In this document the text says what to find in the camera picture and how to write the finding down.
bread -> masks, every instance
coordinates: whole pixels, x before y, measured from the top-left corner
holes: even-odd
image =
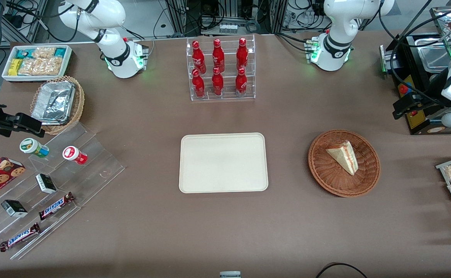
[[[351,142],[345,141],[342,144],[329,146],[326,148],[326,151],[346,172],[354,176],[354,173],[358,170],[358,161],[356,160]]]

small bottle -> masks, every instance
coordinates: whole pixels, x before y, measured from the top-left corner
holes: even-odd
[[[224,78],[220,74],[218,67],[214,68],[214,75],[212,76],[212,83],[214,85],[214,94],[220,97],[224,93]]]
[[[205,74],[207,72],[207,67],[205,66],[205,55],[200,49],[200,44],[198,41],[193,41],[193,64],[195,68],[200,71],[200,74]]]
[[[248,79],[246,78],[244,71],[244,68],[240,68],[237,71],[238,75],[236,76],[236,95],[238,97],[244,97],[246,95],[246,83]]]
[[[224,58],[224,50],[220,45],[220,39],[214,39],[214,52],[212,53],[214,59],[214,67],[218,67],[220,72],[226,70],[226,62]]]
[[[248,49],[246,49],[246,39],[242,37],[239,39],[239,48],[236,52],[236,58],[237,58],[237,70],[239,70],[241,67],[246,68],[248,65]]]
[[[193,90],[195,91],[195,95],[197,98],[205,97],[205,83],[203,82],[203,78],[200,76],[200,72],[197,69],[193,69]]]

table surface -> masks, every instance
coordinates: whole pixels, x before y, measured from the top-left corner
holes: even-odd
[[[256,40],[257,98],[227,103],[190,101],[185,39],[157,41],[148,70],[127,80],[95,44],[72,44],[82,122],[127,169],[21,260],[0,253],[0,277],[306,278],[331,262],[369,277],[451,277],[451,196],[434,168],[451,160],[451,136],[411,136],[393,119],[397,91],[378,54],[388,36],[360,32],[337,72],[307,65],[273,35]],[[28,112],[38,86],[5,81],[0,103]],[[312,177],[307,150],[331,129],[361,134],[379,154],[367,195],[336,197]],[[181,138],[233,132],[265,136],[268,189],[181,193]],[[0,136],[0,156],[26,160],[17,149],[26,137]],[[332,277],[358,277],[336,268]]]

metal tray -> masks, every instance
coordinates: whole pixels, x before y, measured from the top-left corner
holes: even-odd
[[[419,46],[436,41],[436,38],[417,39],[414,43]],[[448,67],[450,56],[442,42],[430,46],[418,47],[418,54],[423,61],[425,70],[429,73],[440,73]]]

snickers bar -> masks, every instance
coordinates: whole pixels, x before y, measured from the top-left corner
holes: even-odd
[[[33,234],[40,234],[40,227],[38,223],[33,224],[32,227],[25,230],[21,234],[18,234],[17,236],[13,237],[12,239],[8,241],[3,241],[0,245],[1,252],[6,252],[6,250],[12,248],[15,244],[18,242],[24,241],[27,237],[33,235]]]
[[[67,193],[65,196],[63,196],[61,199],[59,199],[54,204],[51,204],[48,208],[46,208],[44,211],[39,212],[40,215],[40,221],[44,220],[48,216],[54,214],[56,211],[60,210],[63,206],[68,204],[74,200],[74,196],[71,192]]]

